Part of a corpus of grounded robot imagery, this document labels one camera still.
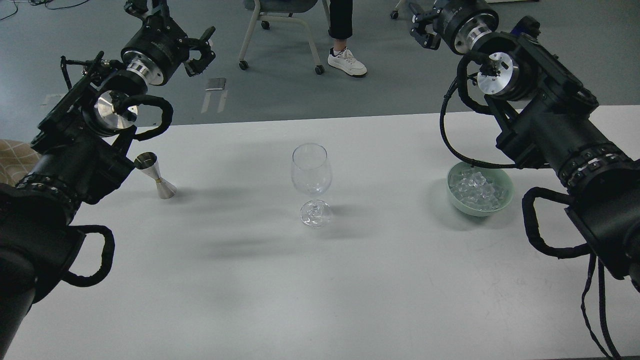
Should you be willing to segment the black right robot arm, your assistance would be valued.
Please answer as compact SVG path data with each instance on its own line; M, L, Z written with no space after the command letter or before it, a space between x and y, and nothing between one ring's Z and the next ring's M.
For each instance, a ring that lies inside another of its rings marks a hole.
M598 100L539 41L540 23L524 16L510 31L499 30L499 14L484 0L435 0L422 8L410 2L410 35L423 48L442 43L461 57L446 92L439 118L445 119L453 92L478 114L493 116L501 130L496 148L511 164L495 164L462 155L439 130L448 150L462 162L485 169L553 169L566 193L544 187L528 190L521 201L525 233L533 248L547 256L589 256L583 294L598 277L602 341L591 338L610 360L621 355L613 344L606 316L604 273L630 278L639 287L639 161L607 139L590 121ZM566 206L565 212L585 244L553 247L540 234L535 200Z

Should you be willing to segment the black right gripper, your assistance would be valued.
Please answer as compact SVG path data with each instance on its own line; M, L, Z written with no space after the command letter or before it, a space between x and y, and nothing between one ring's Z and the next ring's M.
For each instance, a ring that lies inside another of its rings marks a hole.
M438 50L442 39L457 55L468 53L499 25L498 13L484 0L436 0L430 10L410 2L409 10L413 14L409 33L421 47ZM435 30L430 31L434 23Z

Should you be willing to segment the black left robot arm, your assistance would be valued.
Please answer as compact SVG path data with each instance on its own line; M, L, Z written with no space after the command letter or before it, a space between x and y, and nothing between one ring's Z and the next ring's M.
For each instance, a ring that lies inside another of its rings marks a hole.
M170 16L165 0L128 0L126 13L141 28L121 59L61 58L68 91L39 123L30 148L32 170L1 185L1 356L5 357L32 305L62 281L86 288L110 273L115 239L104 225L73 225L83 203L95 205L122 185L135 168L133 141L166 132L174 110L149 95L179 66L188 76L208 68L216 55L215 27L191 38Z

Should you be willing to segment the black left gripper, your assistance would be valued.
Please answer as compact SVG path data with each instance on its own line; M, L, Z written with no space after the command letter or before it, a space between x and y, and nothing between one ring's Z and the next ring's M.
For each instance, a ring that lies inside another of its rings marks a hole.
M216 57L210 39L215 26L206 28L199 38L187 34L170 18L166 0L126 0L127 14L141 19L142 26L121 51L126 70L146 85L163 86L183 65L189 77L201 75ZM190 51L199 58L190 59Z

